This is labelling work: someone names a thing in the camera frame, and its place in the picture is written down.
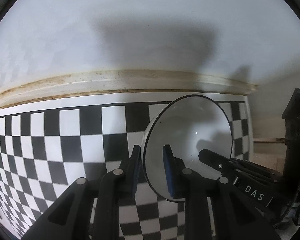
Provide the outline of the white bowl dark rim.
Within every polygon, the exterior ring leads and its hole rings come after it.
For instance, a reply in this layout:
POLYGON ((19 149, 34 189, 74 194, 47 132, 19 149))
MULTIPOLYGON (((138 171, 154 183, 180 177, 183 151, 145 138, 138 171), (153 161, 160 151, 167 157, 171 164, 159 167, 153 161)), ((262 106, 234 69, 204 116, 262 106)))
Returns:
POLYGON ((216 180, 221 172, 202 163, 199 152, 206 148, 227 159, 231 157, 229 119, 217 102, 192 94, 174 100, 151 120, 141 145, 143 172, 151 189, 171 202, 162 156, 165 145, 170 145, 173 155, 182 159, 186 168, 216 180))

